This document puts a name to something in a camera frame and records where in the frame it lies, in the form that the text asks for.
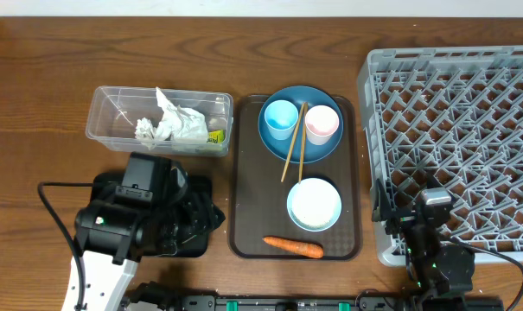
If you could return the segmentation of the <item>foil snack wrapper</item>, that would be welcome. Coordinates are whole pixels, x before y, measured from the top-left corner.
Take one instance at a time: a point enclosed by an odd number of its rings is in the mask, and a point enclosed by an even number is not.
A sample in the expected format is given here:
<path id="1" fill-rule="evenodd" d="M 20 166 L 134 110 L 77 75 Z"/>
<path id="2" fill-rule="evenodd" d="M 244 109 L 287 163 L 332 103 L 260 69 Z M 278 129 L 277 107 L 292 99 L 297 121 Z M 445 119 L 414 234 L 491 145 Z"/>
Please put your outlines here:
<path id="1" fill-rule="evenodd" d="M 226 134 L 224 130 L 214 130 L 208 133 L 207 142 L 208 143 L 223 143 L 226 139 Z"/>

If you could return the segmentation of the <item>light blue rice bowl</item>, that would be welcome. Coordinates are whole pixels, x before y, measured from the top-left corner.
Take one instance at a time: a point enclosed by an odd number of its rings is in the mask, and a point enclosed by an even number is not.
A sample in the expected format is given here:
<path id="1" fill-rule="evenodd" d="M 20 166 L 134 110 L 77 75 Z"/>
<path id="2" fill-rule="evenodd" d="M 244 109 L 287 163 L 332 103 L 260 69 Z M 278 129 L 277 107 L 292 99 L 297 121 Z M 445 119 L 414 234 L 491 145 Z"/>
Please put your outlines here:
<path id="1" fill-rule="evenodd" d="M 341 215 L 341 196 L 328 181 L 308 178 L 294 185 L 286 200 L 290 219 L 308 232 L 322 232 Z"/>

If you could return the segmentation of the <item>orange carrot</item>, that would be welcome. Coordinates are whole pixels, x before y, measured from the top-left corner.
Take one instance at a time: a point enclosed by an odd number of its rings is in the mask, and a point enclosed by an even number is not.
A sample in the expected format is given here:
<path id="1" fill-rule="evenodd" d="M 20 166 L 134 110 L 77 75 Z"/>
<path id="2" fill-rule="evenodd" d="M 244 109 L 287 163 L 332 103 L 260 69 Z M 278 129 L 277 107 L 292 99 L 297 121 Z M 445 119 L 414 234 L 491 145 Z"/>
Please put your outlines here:
<path id="1" fill-rule="evenodd" d="M 278 238 L 278 237 L 264 237 L 263 241 L 271 245 L 273 247 L 276 247 L 278 249 L 288 251 L 300 256 L 314 258 L 314 259 L 320 259 L 324 255 L 323 248 L 317 244 L 311 244 L 306 242 L 300 242 L 295 240 L 290 240 L 286 238 Z"/>

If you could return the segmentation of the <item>large white tissue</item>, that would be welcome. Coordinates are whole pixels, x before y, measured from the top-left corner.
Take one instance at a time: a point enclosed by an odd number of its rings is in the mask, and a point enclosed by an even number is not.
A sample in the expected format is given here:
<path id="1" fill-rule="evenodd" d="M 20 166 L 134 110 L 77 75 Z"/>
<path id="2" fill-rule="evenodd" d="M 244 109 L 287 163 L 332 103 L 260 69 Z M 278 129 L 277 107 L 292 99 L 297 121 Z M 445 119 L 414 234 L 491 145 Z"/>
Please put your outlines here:
<path id="1" fill-rule="evenodd" d="M 207 123 L 202 113 L 192 108 L 174 105 L 159 87 L 156 88 L 156 100 L 163 111 L 163 117 L 154 131 L 155 141 L 207 142 Z"/>

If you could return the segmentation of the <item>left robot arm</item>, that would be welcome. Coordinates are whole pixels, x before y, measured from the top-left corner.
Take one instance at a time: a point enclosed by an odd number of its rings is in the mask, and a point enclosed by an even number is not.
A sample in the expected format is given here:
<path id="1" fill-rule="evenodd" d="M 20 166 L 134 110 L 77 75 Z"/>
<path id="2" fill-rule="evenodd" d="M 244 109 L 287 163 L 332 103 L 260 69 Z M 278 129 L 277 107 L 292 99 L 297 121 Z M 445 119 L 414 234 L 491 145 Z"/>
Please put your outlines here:
<path id="1" fill-rule="evenodd" d="M 225 214 L 209 179 L 176 167 L 98 175 L 75 218 L 65 310 L 116 310 L 143 257 L 199 257 Z"/>

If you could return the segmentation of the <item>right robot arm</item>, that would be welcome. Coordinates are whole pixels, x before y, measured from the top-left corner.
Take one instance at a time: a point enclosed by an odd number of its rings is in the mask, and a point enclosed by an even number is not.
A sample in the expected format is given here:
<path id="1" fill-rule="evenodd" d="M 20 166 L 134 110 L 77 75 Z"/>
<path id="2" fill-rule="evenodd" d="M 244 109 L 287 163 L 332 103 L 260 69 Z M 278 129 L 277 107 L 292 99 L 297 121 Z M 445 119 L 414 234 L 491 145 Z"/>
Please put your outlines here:
<path id="1" fill-rule="evenodd" d="M 419 289 L 394 303 L 395 310 L 467 310 L 464 294 L 473 288 L 475 253 L 442 244 L 438 227 L 450 219 L 454 199 L 432 175 L 411 207 L 392 208 L 384 182 L 376 181 L 372 221 L 388 235 L 401 235 L 407 246 L 405 266 Z"/>

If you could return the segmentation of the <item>small white tissue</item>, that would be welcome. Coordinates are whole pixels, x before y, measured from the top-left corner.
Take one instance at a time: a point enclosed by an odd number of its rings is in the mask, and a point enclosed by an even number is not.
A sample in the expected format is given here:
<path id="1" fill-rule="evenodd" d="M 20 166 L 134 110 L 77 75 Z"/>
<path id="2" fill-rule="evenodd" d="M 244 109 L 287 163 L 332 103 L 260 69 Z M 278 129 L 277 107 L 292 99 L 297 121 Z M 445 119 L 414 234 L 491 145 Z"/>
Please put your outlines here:
<path id="1" fill-rule="evenodd" d="M 156 133 L 156 127 L 152 124 L 152 122 L 148 118 L 143 117 L 143 118 L 137 120 L 137 126 L 135 129 L 135 138 L 148 149 L 153 149 L 155 147 L 155 144 L 154 144 L 155 133 Z"/>

